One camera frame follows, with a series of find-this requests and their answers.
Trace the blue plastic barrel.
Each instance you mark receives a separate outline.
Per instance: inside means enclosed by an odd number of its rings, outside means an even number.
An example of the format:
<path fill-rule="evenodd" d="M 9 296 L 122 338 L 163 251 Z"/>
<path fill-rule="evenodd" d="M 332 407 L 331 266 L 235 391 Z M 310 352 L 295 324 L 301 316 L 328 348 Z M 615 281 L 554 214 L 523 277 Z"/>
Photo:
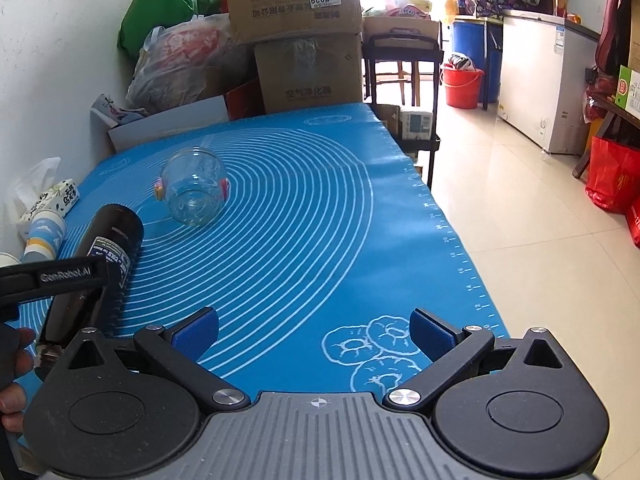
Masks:
<path fill-rule="evenodd" d="M 503 28 L 500 21 L 455 20 L 451 47 L 466 55 L 488 79 L 488 103 L 498 101 L 502 63 Z"/>

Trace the black metal trolley rack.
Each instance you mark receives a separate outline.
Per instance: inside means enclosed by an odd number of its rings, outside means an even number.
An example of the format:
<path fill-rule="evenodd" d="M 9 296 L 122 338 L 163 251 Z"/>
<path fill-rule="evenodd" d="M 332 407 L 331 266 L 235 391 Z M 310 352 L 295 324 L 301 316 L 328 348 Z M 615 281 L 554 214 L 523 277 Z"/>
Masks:
<path fill-rule="evenodd" d="M 397 84 L 400 90 L 400 102 L 406 104 L 405 86 L 411 90 L 411 106 L 417 108 L 421 103 L 421 73 L 420 64 L 428 63 L 432 66 L 431 81 L 433 87 L 431 129 L 426 139 L 410 139 L 408 133 L 399 128 L 399 147 L 406 153 L 419 154 L 427 152 L 426 185 L 432 188 L 435 169 L 436 153 L 440 149 L 440 137 L 437 134 L 440 69 L 444 65 L 444 51 L 438 37 L 429 37 L 418 32 L 382 32 L 370 35 L 362 43 L 364 62 L 364 81 L 366 82 L 366 96 L 373 105 L 378 104 L 378 63 L 395 63 Z"/>

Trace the clear plastic bag with contents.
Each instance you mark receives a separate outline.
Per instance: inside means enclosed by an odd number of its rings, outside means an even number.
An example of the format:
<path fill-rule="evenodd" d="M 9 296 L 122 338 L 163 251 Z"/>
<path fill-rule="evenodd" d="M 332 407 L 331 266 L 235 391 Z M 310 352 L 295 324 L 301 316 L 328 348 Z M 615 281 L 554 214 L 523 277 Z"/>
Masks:
<path fill-rule="evenodd" d="M 157 26 L 143 41 L 126 102 L 156 114 L 221 96 L 244 84 L 253 64 L 253 50 L 233 38 L 228 14 Z"/>

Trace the blue silicone baking mat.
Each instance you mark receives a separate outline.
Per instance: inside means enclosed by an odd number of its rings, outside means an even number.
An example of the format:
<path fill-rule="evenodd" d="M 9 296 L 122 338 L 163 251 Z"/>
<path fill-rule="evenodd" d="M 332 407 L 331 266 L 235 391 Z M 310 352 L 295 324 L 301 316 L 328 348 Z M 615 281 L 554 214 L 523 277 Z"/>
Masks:
<path fill-rule="evenodd" d="M 153 186 L 168 159 L 206 148 L 230 195 L 207 226 L 171 218 Z M 462 240 L 369 107 L 244 119 L 115 155 L 79 188 L 63 257 L 106 204 L 144 226 L 114 332 L 171 326 L 202 307 L 219 318 L 202 367 L 250 396 L 267 391 L 384 396 L 428 359 L 413 310 L 453 326 L 506 326 Z"/>

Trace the white electronic device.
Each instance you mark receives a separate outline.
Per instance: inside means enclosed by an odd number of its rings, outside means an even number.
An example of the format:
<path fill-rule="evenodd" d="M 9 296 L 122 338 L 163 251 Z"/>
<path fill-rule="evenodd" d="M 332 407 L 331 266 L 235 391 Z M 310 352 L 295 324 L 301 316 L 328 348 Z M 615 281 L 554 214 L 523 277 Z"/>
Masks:
<path fill-rule="evenodd" d="M 431 140 L 433 132 L 432 112 L 401 110 L 399 121 L 402 140 Z"/>

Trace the black thermos cup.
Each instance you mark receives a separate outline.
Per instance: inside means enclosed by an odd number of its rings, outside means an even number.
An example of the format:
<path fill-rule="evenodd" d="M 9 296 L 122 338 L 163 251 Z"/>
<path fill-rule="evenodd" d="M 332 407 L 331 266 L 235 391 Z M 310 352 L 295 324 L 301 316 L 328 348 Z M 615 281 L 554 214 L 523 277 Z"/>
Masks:
<path fill-rule="evenodd" d="M 36 342 L 42 374 L 84 328 L 96 328 L 105 335 L 114 332 L 143 234 L 143 223 L 135 212 L 107 204 L 94 215 L 72 262 L 41 275 L 44 282 L 63 286 L 50 303 Z"/>

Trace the blue orange paper cup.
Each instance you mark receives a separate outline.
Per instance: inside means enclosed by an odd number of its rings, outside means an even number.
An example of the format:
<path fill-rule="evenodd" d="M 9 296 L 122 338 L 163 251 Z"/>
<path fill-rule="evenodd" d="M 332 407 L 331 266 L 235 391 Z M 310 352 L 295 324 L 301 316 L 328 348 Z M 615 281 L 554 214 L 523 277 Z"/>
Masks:
<path fill-rule="evenodd" d="M 43 210 L 32 219 L 22 263 L 55 260 L 66 234 L 64 219 L 54 211 Z"/>

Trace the white chest freezer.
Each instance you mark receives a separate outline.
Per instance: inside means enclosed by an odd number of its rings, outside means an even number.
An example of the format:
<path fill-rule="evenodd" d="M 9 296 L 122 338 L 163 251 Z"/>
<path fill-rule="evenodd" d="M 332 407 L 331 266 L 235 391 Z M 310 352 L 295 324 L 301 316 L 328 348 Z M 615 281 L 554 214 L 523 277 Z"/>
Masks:
<path fill-rule="evenodd" d="M 582 95 L 598 41 L 597 32 L 566 18 L 506 12 L 497 115 L 548 154 L 582 154 Z"/>

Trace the lower cardboard box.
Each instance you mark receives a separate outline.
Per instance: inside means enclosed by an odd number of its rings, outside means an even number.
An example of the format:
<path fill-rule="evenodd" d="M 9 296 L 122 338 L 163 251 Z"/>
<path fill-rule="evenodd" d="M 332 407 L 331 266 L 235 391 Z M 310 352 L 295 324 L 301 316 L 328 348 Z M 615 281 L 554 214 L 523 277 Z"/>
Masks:
<path fill-rule="evenodd" d="M 362 101 L 358 35 L 266 41 L 254 45 L 254 55 L 269 114 Z"/>

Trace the white open cardboard box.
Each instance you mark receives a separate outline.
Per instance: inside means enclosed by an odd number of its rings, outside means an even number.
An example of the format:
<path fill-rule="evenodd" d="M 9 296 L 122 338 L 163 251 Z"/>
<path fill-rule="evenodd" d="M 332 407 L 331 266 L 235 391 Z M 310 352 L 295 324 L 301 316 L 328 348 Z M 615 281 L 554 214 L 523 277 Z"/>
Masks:
<path fill-rule="evenodd" d="M 101 94 L 91 105 L 90 113 L 104 125 L 116 153 L 231 119 L 222 96 L 143 115 L 142 110 L 125 110 Z"/>

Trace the red gift bag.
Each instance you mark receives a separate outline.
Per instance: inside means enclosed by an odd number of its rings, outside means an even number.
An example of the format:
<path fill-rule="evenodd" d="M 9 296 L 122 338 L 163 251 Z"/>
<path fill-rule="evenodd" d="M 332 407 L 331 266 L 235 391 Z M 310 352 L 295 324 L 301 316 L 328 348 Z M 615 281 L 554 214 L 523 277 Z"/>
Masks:
<path fill-rule="evenodd" d="M 586 193 L 599 208 L 624 214 L 639 196 L 638 148 L 594 138 Z"/>

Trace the red plastic bucket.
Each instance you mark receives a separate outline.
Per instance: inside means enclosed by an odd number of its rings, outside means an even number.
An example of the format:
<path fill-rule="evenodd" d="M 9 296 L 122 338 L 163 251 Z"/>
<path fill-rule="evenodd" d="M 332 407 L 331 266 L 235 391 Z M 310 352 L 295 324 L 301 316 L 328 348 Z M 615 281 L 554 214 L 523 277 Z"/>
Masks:
<path fill-rule="evenodd" d="M 484 72 L 477 68 L 457 70 L 454 66 L 445 65 L 442 68 L 442 84 L 447 105 L 459 110 L 475 110 L 483 79 Z"/>

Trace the clear glass cup with cartoon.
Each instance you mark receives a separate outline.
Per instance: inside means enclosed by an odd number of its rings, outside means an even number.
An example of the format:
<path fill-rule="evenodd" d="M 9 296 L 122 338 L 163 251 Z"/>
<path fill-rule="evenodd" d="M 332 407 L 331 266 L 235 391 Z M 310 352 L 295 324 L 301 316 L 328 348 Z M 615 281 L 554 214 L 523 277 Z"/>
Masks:
<path fill-rule="evenodd" d="M 221 158 L 207 148 L 183 148 L 168 158 L 154 183 L 155 198 L 185 226 L 206 226 L 216 219 L 230 195 Z"/>

